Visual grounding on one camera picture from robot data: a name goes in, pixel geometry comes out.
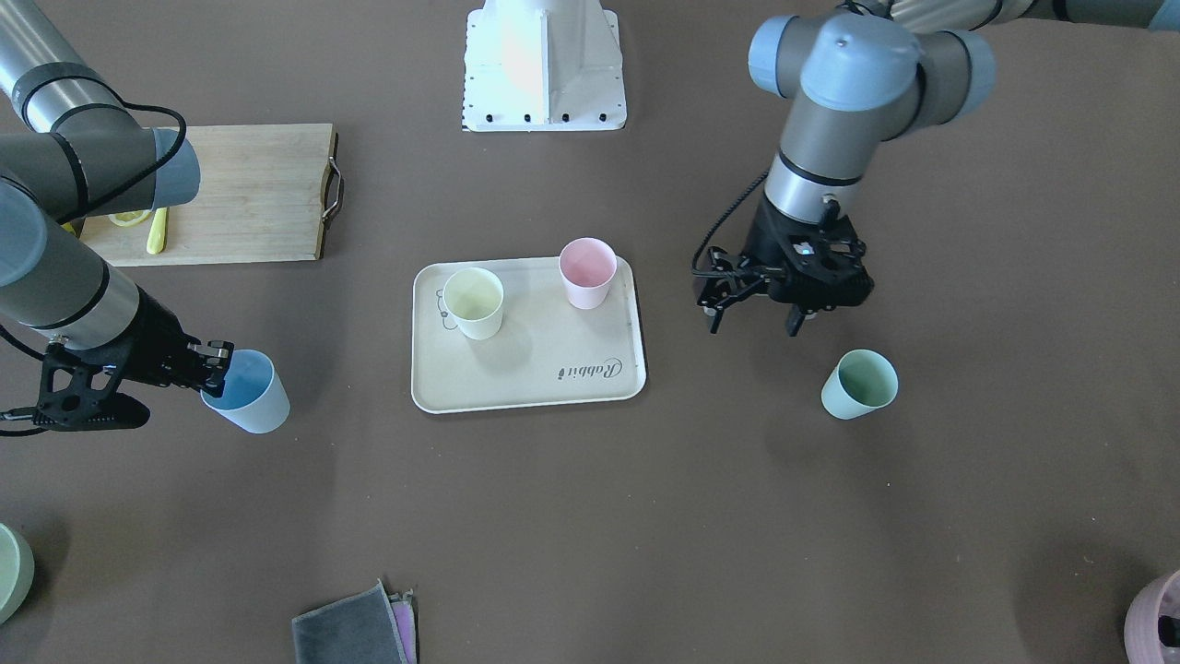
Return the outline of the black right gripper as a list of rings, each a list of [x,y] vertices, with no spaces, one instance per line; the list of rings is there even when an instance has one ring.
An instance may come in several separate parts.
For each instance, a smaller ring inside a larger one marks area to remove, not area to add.
[[[33,423],[48,432],[135,429],[150,409],[122,392],[123,382],[194,388],[222,397],[235,346],[186,335],[181,321],[144,291],[129,324],[98,343],[83,331],[52,329],[42,353]]]

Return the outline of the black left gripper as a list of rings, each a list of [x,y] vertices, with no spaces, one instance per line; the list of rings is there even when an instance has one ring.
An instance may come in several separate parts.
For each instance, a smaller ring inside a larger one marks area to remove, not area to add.
[[[856,307],[868,298],[874,281],[863,264],[867,246],[833,195],[822,195],[820,219],[794,219],[761,197],[741,252],[712,245],[708,264],[694,270],[699,305],[716,335],[725,313],[753,295],[766,294],[791,305],[785,318],[789,338],[809,314]]]

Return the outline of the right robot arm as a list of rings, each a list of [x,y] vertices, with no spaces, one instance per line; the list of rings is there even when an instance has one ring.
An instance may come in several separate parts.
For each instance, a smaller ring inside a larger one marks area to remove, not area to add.
[[[135,429],[150,410],[122,382],[219,397],[232,344],[188,335],[169,308],[76,237],[76,222],[194,200],[201,167],[177,111],[126,101],[33,1],[1,5],[4,94],[24,134],[4,134],[1,305],[47,338],[38,396],[4,410],[4,436]]]

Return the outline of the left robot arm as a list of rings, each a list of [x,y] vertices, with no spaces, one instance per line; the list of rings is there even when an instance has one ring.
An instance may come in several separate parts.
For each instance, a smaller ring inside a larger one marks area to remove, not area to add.
[[[868,163],[884,142],[978,109],[997,78],[981,29],[1016,18],[1167,32],[1179,21],[1175,1],[843,1],[759,26],[750,80],[791,111],[771,167],[750,184],[760,198],[741,251],[702,239],[691,256],[712,331],[755,295],[791,307],[788,336],[868,298],[867,248],[850,221]]]

